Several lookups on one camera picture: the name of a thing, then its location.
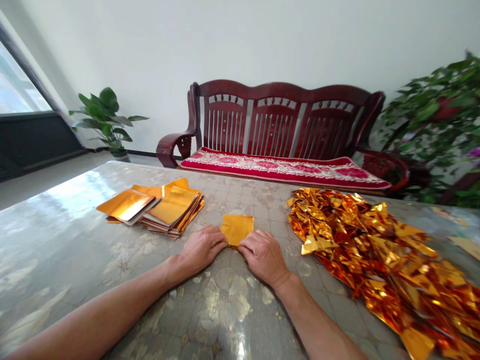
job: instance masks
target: window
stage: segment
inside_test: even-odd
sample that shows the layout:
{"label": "window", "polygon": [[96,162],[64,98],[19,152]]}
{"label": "window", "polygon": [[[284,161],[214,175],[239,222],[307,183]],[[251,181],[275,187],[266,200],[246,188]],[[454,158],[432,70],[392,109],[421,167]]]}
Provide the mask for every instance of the window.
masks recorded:
{"label": "window", "polygon": [[0,42],[0,114],[51,110],[42,94]]}

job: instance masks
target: floral seat cushion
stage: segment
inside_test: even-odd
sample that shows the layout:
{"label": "floral seat cushion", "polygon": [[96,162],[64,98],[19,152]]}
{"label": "floral seat cushion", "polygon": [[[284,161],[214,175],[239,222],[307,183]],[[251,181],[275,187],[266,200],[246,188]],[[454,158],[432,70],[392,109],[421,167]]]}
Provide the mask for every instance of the floral seat cushion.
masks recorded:
{"label": "floral seat cushion", "polygon": [[315,187],[385,190],[392,186],[358,167],[350,158],[310,160],[256,156],[201,147],[180,168]]}

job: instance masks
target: table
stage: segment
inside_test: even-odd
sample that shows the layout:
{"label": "table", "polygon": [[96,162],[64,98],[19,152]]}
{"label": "table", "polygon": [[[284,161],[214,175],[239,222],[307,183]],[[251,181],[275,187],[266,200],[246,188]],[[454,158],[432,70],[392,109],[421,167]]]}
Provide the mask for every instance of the table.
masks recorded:
{"label": "table", "polygon": [[[95,207],[133,184],[159,186],[186,177],[201,189],[205,207],[182,237],[141,225],[107,223]],[[312,256],[288,225],[287,199],[297,186],[110,161],[0,212],[0,357],[81,304],[178,254],[187,238],[224,214],[254,216],[255,229],[280,242],[285,262],[311,295],[370,359],[409,359],[399,337]],[[480,263],[445,236],[427,204],[385,201],[399,220],[434,236],[430,245],[466,273]],[[456,209],[476,219],[478,212]],[[242,255],[226,248],[213,264],[166,293],[105,359],[303,359],[286,311],[249,271]]]}

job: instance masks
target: bench armrest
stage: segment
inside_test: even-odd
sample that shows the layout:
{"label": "bench armrest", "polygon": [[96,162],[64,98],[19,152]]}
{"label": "bench armrest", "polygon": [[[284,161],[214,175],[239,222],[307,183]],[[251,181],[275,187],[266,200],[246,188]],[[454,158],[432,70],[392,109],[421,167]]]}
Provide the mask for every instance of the bench armrest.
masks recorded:
{"label": "bench armrest", "polygon": [[385,152],[375,151],[370,147],[364,147],[364,146],[356,146],[355,150],[363,154],[386,159],[392,162],[393,164],[395,164],[398,168],[400,168],[401,179],[396,184],[393,184],[390,189],[388,189],[389,192],[397,193],[398,191],[405,188],[407,184],[409,184],[410,178],[411,178],[411,169],[410,169],[410,166],[407,164],[407,162],[404,159],[400,158],[400,156],[392,155]]}
{"label": "bench armrest", "polygon": [[195,135],[196,131],[187,130],[162,137],[156,146],[156,157],[164,167],[175,169],[178,166],[174,158],[175,146],[178,146],[183,159],[188,158],[192,151],[192,137]]}

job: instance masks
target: purple flower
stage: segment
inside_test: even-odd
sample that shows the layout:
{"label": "purple flower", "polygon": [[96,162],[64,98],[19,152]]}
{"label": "purple flower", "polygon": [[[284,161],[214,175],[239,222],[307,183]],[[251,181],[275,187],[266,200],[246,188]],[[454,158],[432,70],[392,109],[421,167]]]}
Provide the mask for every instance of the purple flower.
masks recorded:
{"label": "purple flower", "polygon": [[480,146],[476,149],[470,150],[468,153],[469,158],[480,158]]}

